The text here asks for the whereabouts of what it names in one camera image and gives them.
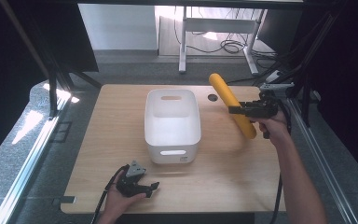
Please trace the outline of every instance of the wire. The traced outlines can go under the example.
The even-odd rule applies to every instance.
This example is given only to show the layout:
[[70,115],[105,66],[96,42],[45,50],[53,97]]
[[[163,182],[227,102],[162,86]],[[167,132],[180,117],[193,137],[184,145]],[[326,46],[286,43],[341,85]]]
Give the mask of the wire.
[[[298,58],[299,56],[302,56],[301,54],[303,53],[303,51],[306,48],[306,46],[309,44],[309,42],[312,40],[313,36],[316,36],[318,28],[322,25],[322,22],[326,20],[326,18],[328,17],[328,12],[326,12],[324,14],[324,16],[315,24],[314,27],[312,27],[312,29],[310,30],[309,33],[307,33],[302,39],[301,41],[297,44],[297,46],[292,49],[290,52],[284,54],[283,56],[281,56],[281,59],[284,59],[286,61],[287,64],[289,64],[290,62],[292,62],[295,58]],[[279,76],[278,78],[276,78],[275,80],[273,80],[272,82],[270,82],[271,84],[276,84],[276,83],[282,83],[283,81],[294,77],[301,69],[302,69],[302,63],[304,62],[304,57],[303,60],[300,64],[298,64],[294,69],[292,69],[291,71],[289,71],[288,73]]]
[[281,202],[282,187],[283,187],[282,176],[279,175],[278,190],[277,190],[277,197],[275,199],[274,213],[272,214],[272,219],[269,224],[275,223],[275,221],[277,219],[278,211],[279,211],[279,204]]
[[255,9],[252,11],[251,20],[252,20],[252,17],[253,17],[254,14],[255,14]]
[[273,71],[277,70],[282,65],[278,62],[275,62],[271,67],[269,67],[266,71],[262,72],[258,77],[247,77],[247,78],[241,78],[237,80],[231,80],[228,81],[227,84],[233,84],[236,82],[243,82],[243,81],[250,81],[254,80],[255,82],[252,84],[252,86],[258,86],[261,82],[265,80],[265,77],[269,74],[271,74]]
[[[227,18],[227,16],[230,14],[230,13],[234,13],[234,8],[232,8],[228,13],[227,15],[225,16],[225,18]],[[233,18],[238,18],[238,15],[240,13],[240,9],[237,8],[237,11],[235,13],[235,16],[234,14],[232,15]],[[179,43],[179,45],[181,45],[182,43],[180,42],[179,40],[179,37],[178,37],[178,34],[177,34],[177,31],[176,31],[176,20],[173,21],[173,30],[175,32],[175,37],[176,37],[176,40],[177,42]],[[206,34],[206,32],[201,32],[201,33],[193,33],[193,35],[204,35]],[[245,46],[247,45],[247,40],[248,40],[248,35],[246,36],[246,39],[240,35],[240,37],[242,38],[242,40],[244,40],[244,43],[238,41],[238,40],[232,40],[232,36],[233,34],[228,34],[226,39],[223,40],[222,42],[220,42],[220,48],[219,49],[214,49],[214,50],[203,50],[203,49],[198,49],[198,48],[195,48],[193,46],[186,46],[187,48],[190,48],[190,49],[194,49],[194,50],[197,50],[197,51],[200,51],[200,52],[203,52],[203,53],[215,53],[221,49],[223,49],[225,52],[227,53],[230,53],[230,54],[237,54],[239,52],[241,52]]]
[[127,170],[129,167],[130,166],[128,164],[120,167],[120,169],[116,171],[116,173],[112,176],[112,178],[110,178],[109,182],[107,183],[106,187],[103,190],[103,194],[101,195],[100,201],[98,201],[97,207],[95,208],[95,212],[94,212],[94,216],[92,217],[91,224],[94,224],[95,221],[97,220],[98,215],[100,214],[101,206],[103,205],[104,198],[106,197],[107,192],[112,186],[113,181],[115,181],[116,176],[118,175],[118,173],[120,173],[120,171]]

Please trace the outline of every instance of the hand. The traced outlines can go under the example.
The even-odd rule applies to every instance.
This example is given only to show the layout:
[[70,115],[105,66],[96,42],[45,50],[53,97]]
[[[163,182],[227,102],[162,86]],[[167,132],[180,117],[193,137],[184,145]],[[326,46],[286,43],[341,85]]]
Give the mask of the hand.
[[290,138],[290,134],[287,131],[286,118],[282,111],[278,111],[275,116],[269,119],[249,118],[249,120],[258,122],[261,132],[269,132],[269,139],[274,146],[286,141],[287,137]]
[[116,220],[125,212],[133,203],[141,201],[146,197],[145,193],[134,195],[130,198],[123,196],[117,189],[116,183],[123,175],[124,171],[121,171],[113,181],[113,185],[107,192],[105,208],[98,223],[99,224],[113,224]]

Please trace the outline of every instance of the wooden board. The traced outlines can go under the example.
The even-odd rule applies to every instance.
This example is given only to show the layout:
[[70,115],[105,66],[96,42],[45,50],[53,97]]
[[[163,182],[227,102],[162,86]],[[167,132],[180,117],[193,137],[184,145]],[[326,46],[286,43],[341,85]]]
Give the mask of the wooden board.
[[[230,87],[239,101],[258,99],[256,87]],[[145,141],[145,100],[155,89],[187,89],[195,93],[202,137],[196,159],[185,164],[155,164]],[[65,213],[93,213],[103,188],[125,164],[138,161],[146,175],[139,184],[160,182],[150,199],[128,213],[205,213],[272,211],[279,179],[274,146],[258,131],[246,139],[211,86],[103,86],[65,196]]]

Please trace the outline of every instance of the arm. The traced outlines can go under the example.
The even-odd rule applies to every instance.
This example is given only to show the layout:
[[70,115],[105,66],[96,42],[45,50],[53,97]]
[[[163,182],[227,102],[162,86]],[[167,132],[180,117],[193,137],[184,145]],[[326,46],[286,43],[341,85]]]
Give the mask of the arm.
[[271,119],[254,119],[260,130],[269,131],[269,139],[276,147],[281,168],[284,200],[291,223],[327,223],[322,200],[300,159],[295,143],[286,129],[282,112]]
[[[117,183],[120,176],[123,175],[121,171],[113,183]],[[133,203],[136,203],[146,197],[145,193],[140,193],[127,198],[116,189],[116,184],[113,184],[107,192],[105,208],[103,214],[98,220],[98,224],[114,224],[117,219],[125,212]]]

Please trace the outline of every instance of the sunlight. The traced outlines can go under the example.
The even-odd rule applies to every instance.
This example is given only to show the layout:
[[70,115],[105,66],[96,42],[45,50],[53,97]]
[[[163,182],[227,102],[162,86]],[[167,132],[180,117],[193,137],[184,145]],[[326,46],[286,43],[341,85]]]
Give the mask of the sunlight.
[[213,33],[213,32],[208,32],[205,35],[203,35],[203,37],[207,38],[207,39],[212,39],[212,40],[217,40],[217,34]]
[[[43,88],[45,88],[46,90],[50,90],[50,85],[48,84],[48,83],[45,83],[44,85],[43,85]],[[62,99],[64,99],[64,100],[67,100],[67,99],[69,99],[72,95],[71,95],[71,93],[69,93],[68,91],[62,91],[62,90],[58,90],[57,89],[57,96],[58,97],[60,97],[60,98],[62,98]],[[79,102],[80,101],[80,99],[79,98],[77,98],[77,97],[72,97],[72,103],[77,103],[77,102]]]
[[17,144],[28,132],[30,132],[39,122],[42,120],[43,115],[31,110],[25,118],[25,124],[21,130],[19,130],[14,138],[12,145]]
[[171,20],[181,21],[183,19],[183,7],[165,7],[165,6],[156,6],[155,7],[156,17],[164,17]]

